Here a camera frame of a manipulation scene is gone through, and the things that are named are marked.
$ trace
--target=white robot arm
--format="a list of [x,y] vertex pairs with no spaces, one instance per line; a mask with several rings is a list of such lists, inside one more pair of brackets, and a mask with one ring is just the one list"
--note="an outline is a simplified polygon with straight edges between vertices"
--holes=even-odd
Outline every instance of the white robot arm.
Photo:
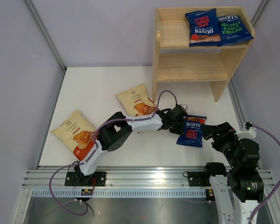
[[[83,164],[75,167],[75,178],[81,183],[85,179],[89,180],[103,156],[120,148],[131,133],[169,129],[172,133],[182,134],[186,115],[181,105],[176,105],[172,110],[157,111],[154,116],[140,118],[115,113],[107,120],[109,123],[99,130],[97,145],[80,162]],[[203,170],[205,179],[215,193],[220,224],[247,224],[250,213],[263,197],[263,182],[255,170],[259,147],[250,140],[255,138],[256,129],[249,123],[245,127],[245,130],[236,133],[227,122],[218,126],[202,125],[203,137],[206,140],[213,138],[213,148],[222,152],[232,167],[228,175],[222,163],[207,163]],[[233,191],[234,210],[227,180]]]

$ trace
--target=metal floor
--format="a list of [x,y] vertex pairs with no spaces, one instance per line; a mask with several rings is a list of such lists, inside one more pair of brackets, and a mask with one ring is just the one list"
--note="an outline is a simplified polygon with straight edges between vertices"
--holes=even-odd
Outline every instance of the metal floor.
[[[72,198],[58,200],[63,203]],[[218,223],[216,203],[209,204],[202,198],[92,198],[87,203],[93,211],[78,217],[58,208],[52,198],[32,197],[24,224]],[[66,207],[81,213],[85,209],[78,203],[67,204]],[[259,211],[257,223],[273,224],[267,206]]]

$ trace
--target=burts spicy sweet chilli bag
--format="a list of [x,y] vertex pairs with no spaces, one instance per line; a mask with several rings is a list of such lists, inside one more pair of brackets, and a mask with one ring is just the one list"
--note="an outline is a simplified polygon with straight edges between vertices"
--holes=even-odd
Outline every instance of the burts spicy sweet chilli bag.
[[201,125],[204,125],[205,121],[205,116],[188,115],[184,134],[177,139],[177,145],[202,147]]
[[221,41],[217,9],[186,13],[190,24],[189,46],[218,45]]
[[116,97],[121,101],[128,115],[132,117],[152,114],[156,108],[148,98],[145,84],[117,93]]
[[96,128],[81,115],[80,111],[76,110],[59,128],[51,133],[63,141],[81,161],[94,145],[92,138],[95,130]]

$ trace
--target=white table surface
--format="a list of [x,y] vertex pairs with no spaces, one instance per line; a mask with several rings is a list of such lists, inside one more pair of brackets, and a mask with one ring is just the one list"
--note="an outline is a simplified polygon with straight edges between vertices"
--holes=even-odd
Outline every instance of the white table surface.
[[[40,166],[61,166],[76,161],[74,154],[50,131],[58,128],[76,109],[98,127],[117,111],[127,115],[115,94],[145,83],[151,97],[152,67],[73,67],[65,74]],[[189,106],[188,113],[206,115],[206,124],[229,122],[239,131],[231,98],[226,88],[214,102],[209,82],[159,83],[158,94],[171,90],[179,104]],[[164,93],[160,109],[173,108],[174,98]],[[179,146],[178,135],[169,131],[132,134],[124,145],[109,153],[100,166],[204,166],[207,162],[228,162],[222,153],[203,140],[203,148]]]

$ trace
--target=red label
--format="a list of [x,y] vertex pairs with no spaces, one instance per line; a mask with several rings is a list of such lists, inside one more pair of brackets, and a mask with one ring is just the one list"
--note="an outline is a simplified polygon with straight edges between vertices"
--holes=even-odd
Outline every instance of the red label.
[[77,130],[75,130],[75,131],[73,132],[73,134],[77,133],[77,131],[79,131],[79,130],[80,130],[80,128],[78,128]]

